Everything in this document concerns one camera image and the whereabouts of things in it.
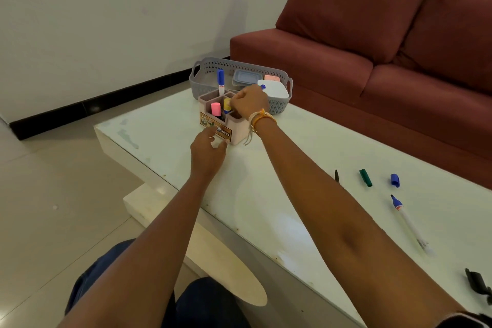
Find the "person's arm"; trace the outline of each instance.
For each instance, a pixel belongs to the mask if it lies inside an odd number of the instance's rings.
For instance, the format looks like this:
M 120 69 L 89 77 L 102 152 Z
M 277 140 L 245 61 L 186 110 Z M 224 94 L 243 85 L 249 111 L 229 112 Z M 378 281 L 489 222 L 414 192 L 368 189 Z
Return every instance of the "person's arm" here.
M 191 145 L 191 174 L 147 229 L 99 277 L 59 328 L 160 327 L 205 191 L 227 144 L 203 130 Z
M 253 85 L 231 106 L 249 118 L 268 110 L 268 98 Z M 273 120 L 261 118 L 255 129 L 299 218 L 368 327 L 433 328 L 464 311 Z

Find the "yellow cap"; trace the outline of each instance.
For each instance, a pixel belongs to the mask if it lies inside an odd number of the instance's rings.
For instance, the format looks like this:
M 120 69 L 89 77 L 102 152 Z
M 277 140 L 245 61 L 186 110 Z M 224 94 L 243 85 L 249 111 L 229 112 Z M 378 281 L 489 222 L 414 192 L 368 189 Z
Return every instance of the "yellow cap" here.
M 231 105 L 230 105 L 230 98 L 225 98 L 224 99 L 224 110 L 232 110 Z

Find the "bracelet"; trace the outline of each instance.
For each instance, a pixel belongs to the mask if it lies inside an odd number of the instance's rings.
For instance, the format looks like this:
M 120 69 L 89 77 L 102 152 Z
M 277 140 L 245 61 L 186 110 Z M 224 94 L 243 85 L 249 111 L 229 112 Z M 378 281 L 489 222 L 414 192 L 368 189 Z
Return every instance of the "bracelet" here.
M 248 138 L 246 139 L 246 141 L 244 142 L 244 145 L 248 145 L 249 143 L 251 143 L 251 141 L 253 140 L 253 132 L 255 134 L 257 134 L 256 132 L 256 129 L 254 128 L 254 126 L 256 125 L 256 122 L 258 122 L 259 120 L 261 120 L 262 118 L 271 118 L 272 120 L 275 121 L 276 123 L 276 119 L 268 112 L 265 112 L 264 109 L 261 109 L 261 111 L 256 111 L 255 113 L 251 114 L 249 116 L 249 119 L 248 119 L 248 123 L 249 123 L 249 134 L 248 134 Z

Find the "pink cap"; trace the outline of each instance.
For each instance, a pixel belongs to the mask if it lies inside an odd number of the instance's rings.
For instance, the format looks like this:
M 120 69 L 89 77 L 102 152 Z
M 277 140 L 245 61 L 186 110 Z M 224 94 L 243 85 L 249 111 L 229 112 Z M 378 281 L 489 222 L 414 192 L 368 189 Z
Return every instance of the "pink cap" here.
M 277 76 L 265 76 L 265 80 L 274 80 L 275 82 L 280 82 L 280 78 Z
M 219 102 L 212 103 L 212 115 L 214 115 L 215 117 L 220 117 L 222 115 L 222 110 L 220 109 Z

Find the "red sofa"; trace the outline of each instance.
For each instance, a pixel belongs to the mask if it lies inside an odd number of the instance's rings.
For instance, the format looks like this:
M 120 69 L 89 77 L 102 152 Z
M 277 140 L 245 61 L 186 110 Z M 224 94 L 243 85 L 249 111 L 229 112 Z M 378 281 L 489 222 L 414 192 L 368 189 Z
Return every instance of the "red sofa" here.
M 231 59 L 292 104 L 492 189 L 492 0 L 288 0 Z

